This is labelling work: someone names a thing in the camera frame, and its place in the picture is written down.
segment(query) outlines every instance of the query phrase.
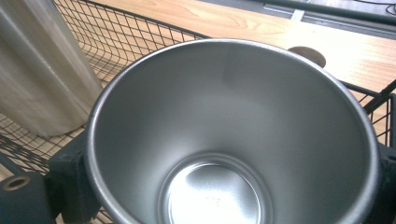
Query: white container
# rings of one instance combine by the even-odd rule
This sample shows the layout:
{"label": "white container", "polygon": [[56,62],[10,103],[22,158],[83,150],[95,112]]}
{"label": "white container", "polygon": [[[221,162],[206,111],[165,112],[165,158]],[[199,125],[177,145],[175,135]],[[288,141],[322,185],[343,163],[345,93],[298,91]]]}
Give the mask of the white container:
{"label": "white container", "polygon": [[0,1],[0,113],[51,136],[81,126],[102,87],[50,0]]}

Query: metal cup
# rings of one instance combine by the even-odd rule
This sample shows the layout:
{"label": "metal cup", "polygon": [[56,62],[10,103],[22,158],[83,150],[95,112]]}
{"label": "metal cup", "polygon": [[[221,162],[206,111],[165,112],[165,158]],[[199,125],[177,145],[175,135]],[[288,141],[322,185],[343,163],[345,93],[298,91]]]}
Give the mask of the metal cup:
{"label": "metal cup", "polygon": [[87,135],[92,186],[119,223],[359,223],[378,183],[375,134],[348,90],[244,40],[130,65]]}

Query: metal wire rack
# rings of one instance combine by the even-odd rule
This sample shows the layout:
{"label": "metal wire rack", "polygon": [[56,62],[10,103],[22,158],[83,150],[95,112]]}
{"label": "metal wire rack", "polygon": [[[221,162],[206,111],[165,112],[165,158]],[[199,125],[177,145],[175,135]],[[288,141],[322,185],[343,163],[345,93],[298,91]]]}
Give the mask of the metal wire rack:
{"label": "metal wire rack", "polygon": [[[160,21],[135,15],[113,7],[82,0],[54,0],[64,20],[103,86],[128,64],[154,50],[179,42],[206,38]],[[366,105],[379,96],[350,84],[346,86]],[[394,99],[388,97],[384,104],[369,111],[378,141],[395,147],[393,123]],[[0,153],[5,154],[26,171],[48,171],[47,160],[85,129],[79,129],[51,138],[36,136],[0,114]],[[109,223],[111,218],[101,209],[92,223]]]}

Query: wire mesh basket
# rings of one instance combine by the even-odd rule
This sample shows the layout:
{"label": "wire mesh basket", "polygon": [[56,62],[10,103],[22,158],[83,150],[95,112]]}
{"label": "wire mesh basket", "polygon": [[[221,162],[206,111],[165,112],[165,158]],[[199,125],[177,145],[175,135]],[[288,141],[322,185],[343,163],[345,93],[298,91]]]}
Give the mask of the wire mesh basket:
{"label": "wire mesh basket", "polygon": [[[103,86],[125,66],[154,50],[208,37],[91,1],[54,0],[54,3]],[[378,92],[350,84],[346,86],[362,106],[380,96]],[[378,141],[388,147],[395,147],[393,97],[389,95],[383,98],[380,106],[368,112]],[[84,129],[82,126],[71,133],[43,138],[29,133],[19,124],[0,114],[0,152],[25,171],[45,174],[49,169],[47,160]],[[109,222],[111,218],[103,209],[97,219],[92,221]]]}

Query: wooden table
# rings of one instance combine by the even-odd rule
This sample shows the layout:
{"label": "wooden table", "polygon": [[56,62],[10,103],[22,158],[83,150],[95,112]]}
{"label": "wooden table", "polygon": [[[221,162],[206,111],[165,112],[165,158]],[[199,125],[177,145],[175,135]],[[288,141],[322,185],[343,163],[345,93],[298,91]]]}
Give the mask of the wooden table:
{"label": "wooden table", "polygon": [[190,0],[95,0],[212,37],[255,40],[321,52],[325,70],[343,81],[381,91],[396,78],[396,41]]}

